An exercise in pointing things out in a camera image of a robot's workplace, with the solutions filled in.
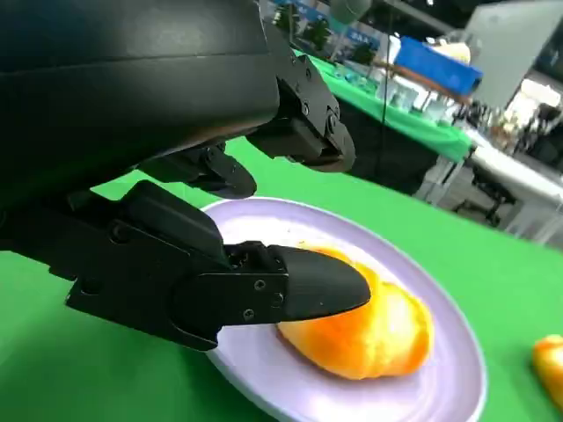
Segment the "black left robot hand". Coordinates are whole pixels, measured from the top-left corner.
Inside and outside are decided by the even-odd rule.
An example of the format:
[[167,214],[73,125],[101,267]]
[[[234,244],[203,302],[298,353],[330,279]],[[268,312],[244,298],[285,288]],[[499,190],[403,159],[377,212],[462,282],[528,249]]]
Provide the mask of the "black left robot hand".
[[1,247],[67,305],[199,351],[225,326],[329,317],[367,281],[324,254],[226,244],[165,190],[254,195],[225,143],[345,172],[355,146],[311,60],[255,1],[4,1]]

